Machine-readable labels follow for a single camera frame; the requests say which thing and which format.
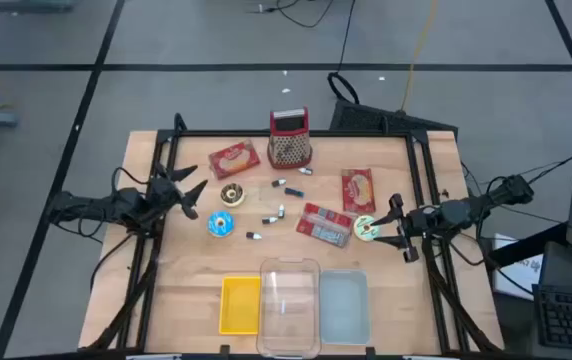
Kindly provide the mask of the black keyboard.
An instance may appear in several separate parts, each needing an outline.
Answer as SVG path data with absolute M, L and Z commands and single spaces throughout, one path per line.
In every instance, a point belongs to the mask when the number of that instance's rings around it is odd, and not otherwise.
M 534 285 L 539 343 L 572 349 L 572 287 Z

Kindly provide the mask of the blue frosted toy donut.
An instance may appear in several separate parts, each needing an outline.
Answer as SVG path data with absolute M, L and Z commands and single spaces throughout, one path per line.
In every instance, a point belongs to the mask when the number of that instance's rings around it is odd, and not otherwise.
M 233 216 L 227 211 L 213 212 L 208 218 L 208 232 L 214 237 L 227 237 L 235 228 Z

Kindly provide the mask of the chocolate frosted toy donut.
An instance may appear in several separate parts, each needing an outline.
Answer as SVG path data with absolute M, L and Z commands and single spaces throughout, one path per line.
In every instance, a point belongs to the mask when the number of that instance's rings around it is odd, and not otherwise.
M 245 199 L 244 188 L 237 183 L 225 185 L 220 192 L 220 199 L 226 207 L 234 208 L 239 206 Z

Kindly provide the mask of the black mesh panel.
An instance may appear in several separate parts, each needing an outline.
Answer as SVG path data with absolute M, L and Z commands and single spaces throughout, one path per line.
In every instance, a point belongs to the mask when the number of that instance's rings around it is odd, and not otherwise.
M 453 125 L 426 120 L 406 114 L 402 110 L 387 111 L 347 101 L 338 100 L 335 104 L 330 130 L 381 130 L 381 116 L 388 118 L 390 132 L 412 130 L 450 131 L 458 135 Z

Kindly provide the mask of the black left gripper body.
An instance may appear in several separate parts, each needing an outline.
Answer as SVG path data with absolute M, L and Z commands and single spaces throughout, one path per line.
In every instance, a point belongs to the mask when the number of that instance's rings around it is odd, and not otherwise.
M 173 170 L 168 170 L 161 163 L 154 163 L 154 177 L 149 181 L 150 193 L 144 198 L 144 203 L 138 210 L 139 220 L 155 220 L 179 205 L 184 214 L 191 220 L 198 218 L 194 207 L 184 206 L 182 200 L 186 192 L 182 192 L 176 182 L 171 181 L 168 175 Z

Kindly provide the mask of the red staples blister pack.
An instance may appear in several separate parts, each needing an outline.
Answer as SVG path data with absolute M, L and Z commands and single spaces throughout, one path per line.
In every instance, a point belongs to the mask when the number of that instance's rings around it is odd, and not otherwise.
M 354 220 L 354 216 L 306 203 L 295 230 L 338 248 L 344 248 L 351 237 Z

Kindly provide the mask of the white paper sheet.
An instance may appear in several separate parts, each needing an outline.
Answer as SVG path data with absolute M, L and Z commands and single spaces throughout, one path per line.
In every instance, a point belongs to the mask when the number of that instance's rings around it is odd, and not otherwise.
M 542 265 L 543 256 L 536 255 L 494 271 L 493 290 L 503 295 L 533 301 L 533 295 L 528 291 L 539 282 Z

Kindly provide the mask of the clear plastic bag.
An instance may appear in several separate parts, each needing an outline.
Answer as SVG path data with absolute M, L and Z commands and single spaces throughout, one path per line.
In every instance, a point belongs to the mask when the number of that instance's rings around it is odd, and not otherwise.
M 320 266 L 309 258 L 270 258 L 260 267 L 259 354 L 309 360 L 321 350 Z

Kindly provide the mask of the red snack packet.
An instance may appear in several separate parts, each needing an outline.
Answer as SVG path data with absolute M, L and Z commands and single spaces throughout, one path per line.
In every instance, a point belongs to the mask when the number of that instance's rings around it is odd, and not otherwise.
M 259 155 L 250 139 L 213 152 L 208 156 L 210 168 L 218 180 L 260 164 Z
M 356 214 L 376 211 L 372 171 L 367 169 L 342 169 L 343 210 Z

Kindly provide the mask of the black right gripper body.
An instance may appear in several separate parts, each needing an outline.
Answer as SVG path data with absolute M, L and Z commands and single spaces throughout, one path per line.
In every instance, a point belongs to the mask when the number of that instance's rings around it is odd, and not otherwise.
M 438 229 L 440 220 L 438 219 L 440 211 L 435 206 L 425 206 L 410 210 L 407 213 L 403 210 L 403 200 L 399 193 L 395 193 L 389 199 L 391 208 L 397 207 L 403 211 L 403 217 L 394 221 L 398 235 L 407 238 L 407 247 L 398 248 L 402 251 L 404 261 L 412 263 L 419 259 L 419 251 L 412 244 L 413 237 L 429 237 Z

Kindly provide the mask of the yellow plastic bin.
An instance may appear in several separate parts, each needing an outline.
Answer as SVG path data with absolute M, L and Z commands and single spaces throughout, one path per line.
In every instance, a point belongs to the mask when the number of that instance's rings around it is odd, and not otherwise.
M 260 318 L 259 276 L 228 276 L 222 280 L 219 333 L 257 335 Z

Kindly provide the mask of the red metal box grater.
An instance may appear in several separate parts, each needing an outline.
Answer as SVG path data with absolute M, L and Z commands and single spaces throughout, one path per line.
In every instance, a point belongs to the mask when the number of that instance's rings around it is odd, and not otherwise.
M 275 169 L 300 168 L 310 163 L 312 146 L 306 107 L 270 112 L 267 156 Z

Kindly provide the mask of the grey flat floor panel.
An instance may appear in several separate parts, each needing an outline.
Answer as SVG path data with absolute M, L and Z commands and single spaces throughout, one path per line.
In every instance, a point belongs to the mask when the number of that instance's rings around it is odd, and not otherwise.
M 0 12 L 65 13 L 74 9 L 78 0 L 0 0 Z

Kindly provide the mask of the white plastic bin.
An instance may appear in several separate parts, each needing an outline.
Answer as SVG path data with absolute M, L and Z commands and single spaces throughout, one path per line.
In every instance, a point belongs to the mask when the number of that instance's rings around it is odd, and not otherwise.
M 325 270 L 320 278 L 323 344 L 367 345 L 371 339 L 369 288 L 362 270 Z

